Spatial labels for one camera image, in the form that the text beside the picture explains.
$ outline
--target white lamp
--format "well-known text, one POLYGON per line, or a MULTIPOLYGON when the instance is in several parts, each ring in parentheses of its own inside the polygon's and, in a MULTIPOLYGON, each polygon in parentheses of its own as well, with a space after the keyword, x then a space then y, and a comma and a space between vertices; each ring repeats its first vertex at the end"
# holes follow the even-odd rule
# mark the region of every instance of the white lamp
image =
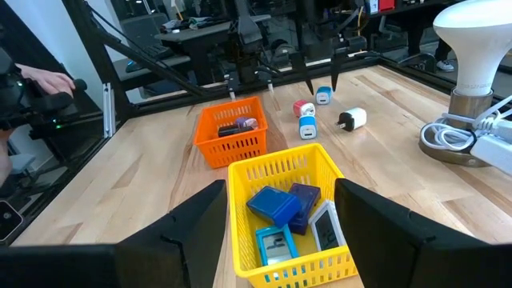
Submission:
POLYGON ((455 92, 488 95, 500 61, 512 48, 512 0, 460 2, 436 17, 434 30, 457 55, 455 92))

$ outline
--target wooden table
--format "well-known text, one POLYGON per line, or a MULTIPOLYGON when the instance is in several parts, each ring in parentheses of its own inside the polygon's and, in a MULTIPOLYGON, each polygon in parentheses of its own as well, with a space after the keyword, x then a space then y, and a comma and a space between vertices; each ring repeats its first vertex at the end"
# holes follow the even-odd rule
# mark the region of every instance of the wooden table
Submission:
MULTIPOLYGON (((316 87, 329 78, 314 80, 316 87)), ((304 83, 261 93, 269 123, 269 152, 300 140, 292 103, 312 99, 304 83)), ((149 225, 227 169, 212 170, 192 144, 198 115, 189 106, 128 121, 18 238, 15 245, 118 242, 149 225)), ((425 122, 446 111, 449 98, 385 68, 340 74, 338 92, 318 107, 319 136, 345 176, 438 222, 482 240, 512 241, 512 179, 495 168, 443 164, 418 148, 425 122), (353 133, 338 130, 352 107, 368 113, 353 133)), ((229 223, 216 287, 248 287, 233 270, 229 223)), ((361 287, 359 277, 337 284, 361 287)))

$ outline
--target yellow basket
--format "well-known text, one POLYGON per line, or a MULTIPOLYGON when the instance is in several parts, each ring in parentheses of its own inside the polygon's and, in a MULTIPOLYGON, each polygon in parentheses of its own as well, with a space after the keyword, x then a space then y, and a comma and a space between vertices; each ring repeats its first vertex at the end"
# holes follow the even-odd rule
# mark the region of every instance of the yellow basket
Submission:
POLYGON ((293 234, 299 258, 262 266, 255 232, 269 226, 252 214, 247 201, 264 186, 288 191, 295 182, 318 186, 334 200, 334 180, 342 172, 320 144, 309 144, 232 163, 228 169, 233 262, 237 276, 254 287, 312 287, 356 275, 347 246, 317 252, 311 229, 293 234))

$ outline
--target plastic basket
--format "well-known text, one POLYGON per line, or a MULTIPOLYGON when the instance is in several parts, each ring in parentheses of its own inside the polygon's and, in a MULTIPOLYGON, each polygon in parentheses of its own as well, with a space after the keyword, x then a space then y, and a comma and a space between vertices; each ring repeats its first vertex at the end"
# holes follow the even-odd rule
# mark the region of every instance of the plastic basket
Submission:
POLYGON ((246 206, 266 185, 288 191, 294 182, 318 186, 321 199, 334 200, 334 181, 343 174, 319 144, 292 148, 230 165, 230 223, 236 275, 254 287, 312 287, 356 275, 347 246, 317 252, 311 228, 305 236, 294 234, 299 258, 262 266, 255 231, 270 224, 246 206))
POLYGON ((208 107, 202 110, 194 137, 196 145, 212 168, 266 154, 266 123, 258 97, 208 107), (218 137, 218 128, 233 125, 239 117, 255 118, 253 131, 218 137))

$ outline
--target small object in basket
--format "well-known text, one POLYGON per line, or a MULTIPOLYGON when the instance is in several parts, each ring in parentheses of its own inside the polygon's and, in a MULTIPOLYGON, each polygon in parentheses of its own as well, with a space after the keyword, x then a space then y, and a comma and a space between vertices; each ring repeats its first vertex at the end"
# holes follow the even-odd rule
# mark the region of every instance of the small object in basket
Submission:
POLYGON ((362 108, 353 108, 339 115, 336 125, 340 129, 352 132, 366 124, 366 111, 362 108))
POLYGON ((255 130, 258 128, 258 120, 254 118, 240 117, 237 118, 234 122, 238 125, 238 127, 253 127, 255 130))
POLYGON ((320 188, 294 183, 288 193, 296 195, 302 206, 301 210, 290 220, 288 226, 293 233, 306 235, 308 217, 313 206, 320 199, 320 188))
POLYGON ((325 200, 308 223, 311 225, 318 252, 346 244, 334 202, 325 200))
POLYGON ((243 133, 243 132, 247 132, 247 131, 252 131, 254 130, 253 127, 238 127, 238 125, 229 125, 229 126, 224 126, 224 127, 220 127, 218 128, 218 136, 219 137, 225 137, 225 136, 231 136, 231 135, 234 135, 234 134, 239 134, 239 133, 243 133))
POLYGON ((313 115, 315 114, 315 109, 313 103, 310 103, 306 100, 298 100, 294 103, 294 114, 297 117, 301 117, 304 115, 313 115))
POLYGON ((301 116, 298 119, 298 133, 302 140, 315 139, 317 137, 317 120, 312 115, 301 116))
POLYGON ((301 201, 295 195, 265 186, 247 202, 247 206, 260 218, 282 228, 300 211, 301 201))
POLYGON ((256 231, 256 239, 264 266, 298 257, 294 238, 288 225, 283 228, 270 226, 256 231))
POLYGON ((327 105, 330 103, 331 98, 333 97, 333 89, 328 86, 322 86, 318 88, 316 99, 317 104, 319 105, 327 105))

